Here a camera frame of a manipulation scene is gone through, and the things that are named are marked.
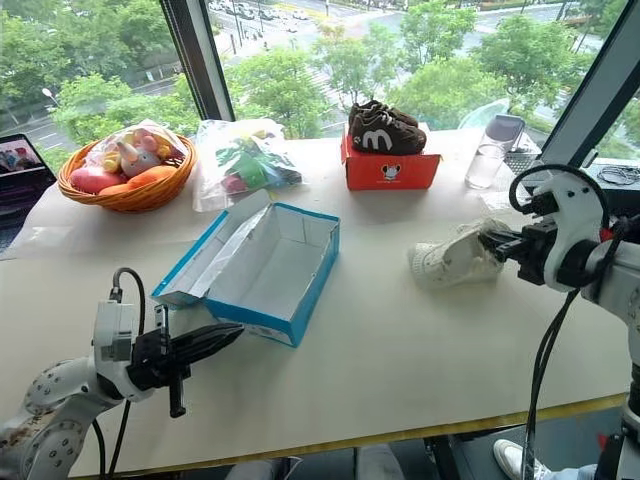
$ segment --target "orange basket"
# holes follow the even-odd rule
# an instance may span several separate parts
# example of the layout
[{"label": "orange basket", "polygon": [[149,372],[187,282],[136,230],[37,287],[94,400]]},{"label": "orange basket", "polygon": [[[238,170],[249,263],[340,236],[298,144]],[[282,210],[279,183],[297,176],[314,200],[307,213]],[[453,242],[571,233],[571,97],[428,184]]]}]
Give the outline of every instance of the orange basket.
[{"label": "orange basket", "polygon": [[84,166],[85,156],[100,141],[98,140],[82,147],[62,166],[58,173],[60,191],[65,197],[76,202],[84,203],[85,205],[100,205],[116,212],[146,212],[162,207],[178,196],[187,178],[189,178],[193,165],[196,163],[196,149],[193,143],[181,135],[178,135],[178,138],[187,147],[188,152],[184,159],[173,161],[178,170],[170,177],[129,192],[115,193],[113,195],[92,195],[76,190],[69,181],[71,172]]}]

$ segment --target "car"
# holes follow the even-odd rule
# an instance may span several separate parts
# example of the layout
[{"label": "car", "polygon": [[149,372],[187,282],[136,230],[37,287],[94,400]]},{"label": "car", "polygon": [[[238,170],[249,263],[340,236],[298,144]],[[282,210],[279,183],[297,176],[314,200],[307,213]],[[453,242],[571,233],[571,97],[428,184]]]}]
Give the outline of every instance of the car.
[{"label": "car", "polygon": [[292,13],[293,18],[298,20],[308,20],[309,15],[304,10],[294,10]]},{"label": "car", "polygon": [[291,20],[289,21],[285,20],[283,22],[283,26],[287,32],[296,33],[298,31],[298,25],[296,25],[296,22],[293,22]]},{"label": "car", "polygon": [[269,8],[260,9],[258,14],[260,15],[260,18],[263,20],[274,20],[275,18],[277,18],[276,12],[274,12]]},{"label": "car", "polygon": [[236,3],[236,13],[240,18],[244,18],[245,20],[253,20],[256,17],[253,9],[242,2]]},{"label": "car", "polygon": [[237,9],[237,14],[240,18],[244,18],[245,20],[253,20],[256,18],[252,10],[245,10],[243,8]]},{"label": "car", "polygon": [[209,2],[207,8],[211,13],[224,11],[224,5],[220,2]]}]

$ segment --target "white sneaker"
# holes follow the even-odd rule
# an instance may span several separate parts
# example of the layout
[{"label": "white sneaker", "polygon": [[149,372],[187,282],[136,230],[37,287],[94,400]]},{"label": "white sneaker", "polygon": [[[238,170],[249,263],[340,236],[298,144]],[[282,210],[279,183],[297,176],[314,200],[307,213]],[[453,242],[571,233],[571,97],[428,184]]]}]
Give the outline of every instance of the white sneaker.
[{"label": "white sneaker", "polygon": [[485,218],[461,225],[459,235],[448,242],[416,243],[407,252],[416,283],[426,288],[438,288],[495,279],[503,265],[478,239],[480,232],[491,229],[509,230],[509,227],[498,220]]},{"label": "white sneaker", "polygon": [[[498,440],[493,444],[493,455],[502,471],[511,480],[520,480],[520,464],[522,463],[522,447],[509,440]],[[547,473],[551,473],[547,467],[537,459],[533,465],[534,480],[542,480]]]}]

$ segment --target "table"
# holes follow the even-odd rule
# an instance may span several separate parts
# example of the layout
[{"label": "table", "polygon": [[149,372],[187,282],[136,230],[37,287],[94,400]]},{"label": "table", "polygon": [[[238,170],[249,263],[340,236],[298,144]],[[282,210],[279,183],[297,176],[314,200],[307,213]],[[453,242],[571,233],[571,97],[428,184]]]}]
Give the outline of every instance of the table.
[{"label": "table", "polygon": [[[308,184],[278,199],[342,219],[340,255],[302,344],[246,335],[194,365],[180,419],[169,418],[166,389],[134,405],[119,470],[194,468],[522,421],[535,350],[563,296],[518,280],[514,265],[495,284],[425,293],[405,258],[412,243],[444,240],[490,213],[462,180],[478,139],[476,131],[431,134],[430,150],[444,155],[434,184],[404,192],[349,192],[336,139],[290,142]],[[0,418],[13,415],[41,369],[88,353],[96,302],[116,267],[138,270],[149,292],[182,256],[215,217],[194,213],[190,201],[187,187],[163,209],[122,215],[47,192],[21,246],[0,262],[0,361],[12,366],[0,370]],[[133,300],[133,286],[125,289]],[[172,325],[180,333],[209,321],[196,308]],[[619,404],[629,372],[623,323],[577,300],[547,371],[539,406],[551,408],[541,417]],[[109,456],[120,412],[100,417]],[[72,475],[95,474],[97,465],[89,434]]]}]

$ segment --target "shoelace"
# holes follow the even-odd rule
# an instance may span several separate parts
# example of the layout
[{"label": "shoelace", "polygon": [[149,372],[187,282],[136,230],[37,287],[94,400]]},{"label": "shoelace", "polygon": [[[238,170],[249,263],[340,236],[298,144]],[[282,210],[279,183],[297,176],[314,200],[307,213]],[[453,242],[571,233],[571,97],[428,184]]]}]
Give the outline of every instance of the shoelace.
[{"label": "shoelace", "polygon": [[398,123],[398,121],[393,118],[391,115],[389,115],[387,112],[382,112],[382,121],[386,124],[386,125],[393,125],[396,128],[400,128],[400,124]]}]

